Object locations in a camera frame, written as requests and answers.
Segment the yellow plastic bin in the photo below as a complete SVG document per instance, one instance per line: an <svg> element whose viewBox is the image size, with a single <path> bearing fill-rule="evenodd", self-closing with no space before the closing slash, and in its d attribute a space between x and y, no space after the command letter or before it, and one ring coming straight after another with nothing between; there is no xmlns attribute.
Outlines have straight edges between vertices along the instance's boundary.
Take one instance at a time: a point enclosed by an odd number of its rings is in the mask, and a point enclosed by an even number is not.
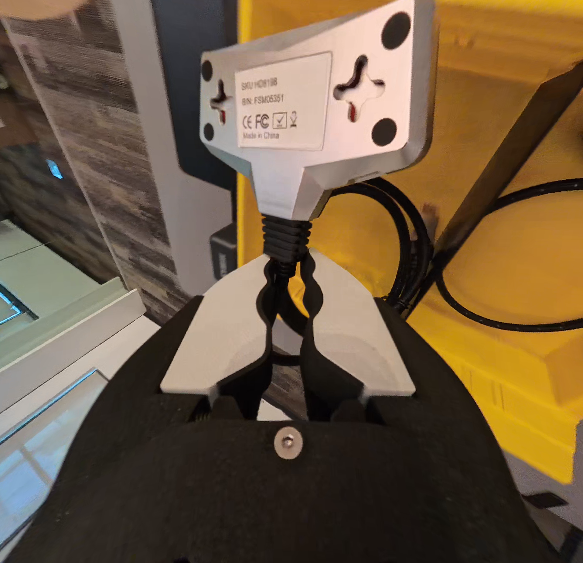
<svg viewBox="0 0 583 563"><path fill-rule="evenodd" d="M393 0L239 0L241 42ZM582 0L436 0L440 21L433 143L386 177L435 238L543 82L582 61ZM470 311L514 324L582 317L582 191L546 194L486 215L443 272ZM464 318L431 287L410 325L473 394L501 447L574 486L582 455L582 330L517 333Z"/></svg>

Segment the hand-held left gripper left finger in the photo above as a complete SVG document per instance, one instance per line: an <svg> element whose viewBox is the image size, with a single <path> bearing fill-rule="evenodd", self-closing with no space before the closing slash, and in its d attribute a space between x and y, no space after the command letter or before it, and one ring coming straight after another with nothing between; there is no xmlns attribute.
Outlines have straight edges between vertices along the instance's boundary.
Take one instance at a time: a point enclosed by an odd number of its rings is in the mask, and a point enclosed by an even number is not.
<svg viewBox="0 0 583 563"><path fill-rule="evenodd" d="M202 297L160 384L164 393L197 394L211 406L232 397L256 420L272 379L272 327L278 290L274 262L260 255Z"/></svg>

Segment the black desk control box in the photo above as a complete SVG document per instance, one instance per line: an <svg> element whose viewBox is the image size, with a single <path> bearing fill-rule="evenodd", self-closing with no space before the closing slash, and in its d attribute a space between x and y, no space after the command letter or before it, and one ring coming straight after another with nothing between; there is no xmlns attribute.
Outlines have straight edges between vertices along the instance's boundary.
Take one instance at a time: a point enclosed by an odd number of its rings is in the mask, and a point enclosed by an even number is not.
<svg viewBox="0 0 583 563"><path fill-rule="evenodd" d="M232 222L209 238L213 275L220 281L238 267L237 223Z"/></svg>

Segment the black bin divider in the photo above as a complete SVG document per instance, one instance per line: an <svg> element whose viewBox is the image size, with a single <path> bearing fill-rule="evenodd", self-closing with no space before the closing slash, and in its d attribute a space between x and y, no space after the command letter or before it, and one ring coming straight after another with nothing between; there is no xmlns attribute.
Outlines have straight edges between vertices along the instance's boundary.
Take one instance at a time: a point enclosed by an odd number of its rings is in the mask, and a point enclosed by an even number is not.
<svg viewBox="0 0 583 563"><path fill-rule="evenodd" d="M442 271L448 266L581 91L581 61L571 70L538 86L442 232L436 246L435 269Z"/></svg>

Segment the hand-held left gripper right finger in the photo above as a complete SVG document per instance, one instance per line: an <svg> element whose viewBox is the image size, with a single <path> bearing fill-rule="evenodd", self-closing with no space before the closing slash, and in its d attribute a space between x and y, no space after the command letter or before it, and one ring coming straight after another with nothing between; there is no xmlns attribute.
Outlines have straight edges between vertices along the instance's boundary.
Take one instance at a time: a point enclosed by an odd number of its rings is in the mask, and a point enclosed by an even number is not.
<svg viewBox="0 0 583 563"><path fill-rule="evenodd" d="M413 383L375 298L317 249L301 263L309 313L300 373L309 420L331 420L340 407L376 399L408 399Z"/></svg>

